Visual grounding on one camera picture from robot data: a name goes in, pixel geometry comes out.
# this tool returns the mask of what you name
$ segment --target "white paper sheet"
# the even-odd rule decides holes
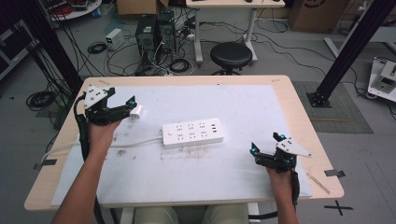
[[[273,132],[290,136],[271,86],[117,87],[108,106],[124,105],[133,95],[144,107],[143,114],[121,123],[114,145],[160,136],[166,123],[198,119],[220,119],[224,141],[173,149],[165,149],[162,140],[112,147],[97,191],[100,204],[237,203],[273,198],[265,168],[249,153],[251,142],[262,152],[274,152]],[[82,163],[80,147],[74,146],[52,205],[61,204]],[[300,196],[312,196],[301,161],[296,170]]]

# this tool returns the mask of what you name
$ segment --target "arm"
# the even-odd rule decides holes
[[[298,219],[291,201],[290,172],[278,174],[275,169],[267,168],[271,187],[275,196],[279,224],[297,224]]]
[[[91,223],[99,177],[107,150],[119,122],[107,126],[90,125],[90,154],[85,160],[72,187],[64,197],[52,223]]]

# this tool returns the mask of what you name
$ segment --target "black metal pole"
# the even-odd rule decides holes
[[[72,97],[75,98],[82,86],[82,79],[70,61],[58,36],[50,27],[42,6],[37,0],[15,0],[9,2],[14,2],[16,8],[21,13],[24,23],[46,50],[72,91]]]
[[[374,0],[317,90],[307,94],[312,106],[321,107],[328,103],[337,84],[395,5],[396,0]]]

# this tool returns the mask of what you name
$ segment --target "cardboard box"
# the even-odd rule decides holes
[[[295,0],[289,14],[292,31],[332,33],[349,0]]]
[[[159,14],[163,6],[168,7],[169,0],[118,0],[120,15]]]

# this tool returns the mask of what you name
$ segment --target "white tabletop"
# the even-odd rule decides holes
[[[102,206],[254,203],[273,198],[263,166],[249,150],[251,142],[273,155],[273,132],[290,132],[271,85],[191,87],[115,87],[109,107],[135,95],[140,119],[125,119],[114,145],[131,145],[162,136],[164,124],[219,119],[224,140],[215,144],[165,148],[162,140],[137,147],[113,147],[102,170],[98,200]],[[312,196],[301,161],[300,197]],[[59,206],[82,165],[80,146],[66,160],[52,205]]]
[[[324,171],[331,170],[332,165],[321,145],[317,134],[306,115],[290,79],[286,76],[193,76],[193,77],[92,77],[88,78],[78,95],[87,90],[88,84],[97,87],[148,87],[148,86],[190,86],[198,85],[270,85],[274,89],[284,120],[288,125],[290,136],[312,153],[312,158],[301,157],[301,165],[309,174],[308,182],[312,190],[312,199],[340,198],[344,195],[343,188],[336,176],[326,176]],[[69,113],[64,126],[53,147],[61,147],[76,140],[78,126],[73,112]],[[38,175],[25,201],[25,208],[31,211],[54,210],[52,198],[58,187],[60,176],[70,149],[49,155],[48,159],[55,159],[56,164],[44,166]],[[260,169],[251,161],[249,165]]]

